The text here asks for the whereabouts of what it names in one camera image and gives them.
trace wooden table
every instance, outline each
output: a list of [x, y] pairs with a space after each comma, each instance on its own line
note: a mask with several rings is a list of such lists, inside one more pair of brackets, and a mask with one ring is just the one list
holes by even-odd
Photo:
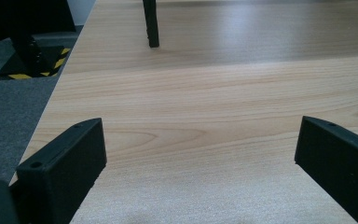
[[103, 118], [73, 223], [353, 223], [294, 163], [303, 115], [358, 133], [358, 1], [98, 0], [24, 159]]

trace black base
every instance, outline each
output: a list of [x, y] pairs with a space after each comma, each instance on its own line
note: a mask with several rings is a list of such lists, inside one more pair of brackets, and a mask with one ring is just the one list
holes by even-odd
[[358, 221], [358, 135], [334, 123], [304, 117], [296, 163]]
[[[63, 46], [45, 47], [40, 48], [40, 50], [48, 63], [48, 68], [46, 69], [47, 71], [40, 71], [40, 73], [50, 73], [54, 70], [56, 62], [60, 59]], [[15, 74], [25, 74], [30, 77], [42, 76], [29, 71], [17, 53], [14, 53], [0, 70], [0, 77], [7, 77]]]
[[0, 181], [0, 224], [69, 223], [105, 165], [102, 120], [75, 124]]

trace gray carpet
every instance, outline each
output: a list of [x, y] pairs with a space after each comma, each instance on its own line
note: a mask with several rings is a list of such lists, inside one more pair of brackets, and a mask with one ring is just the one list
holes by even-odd
[[[40, 47], [65, 46], [71, 49], [80, 30], [77, 33], [38, 35], [35, 39]], [[9, 40], [0, 41], [0, 68], [13, 52]], [[58, 78], [0, 80], [1, 180], [9, 182], [13, 176]]]

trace yellow and black hazard tape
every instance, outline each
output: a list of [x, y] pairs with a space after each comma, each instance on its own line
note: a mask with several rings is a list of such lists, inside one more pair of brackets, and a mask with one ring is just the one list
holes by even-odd
[[[63, 49], [62, 50], [60, 59], [56, 62], [56, 64], [54, 65], [54, 69], [51, 72], [41, 73], [40, 76], [33, 76], [33, 77], [55, 77], [55, 76], [57, 76], [57, 74], [60, 71], [61, 66], [65, 62], [66, 57], [68, 56], [70, 50], [71, 49]], [[33, 77], [28, 76], [26, 74], [13, 74], [13, 75], [7, 75], [4, 77], [0, 77], [0, 80], [29, 79], [29, 78], [33, 78]]]

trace wood grain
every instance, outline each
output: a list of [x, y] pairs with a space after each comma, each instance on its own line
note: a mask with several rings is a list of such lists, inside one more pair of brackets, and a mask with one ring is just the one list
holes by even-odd
[[353, 223], [294, 163], [304, 115], [358, 133], [358, 1], [98, 0], [24, 159], [103, 118], [73, 223]]

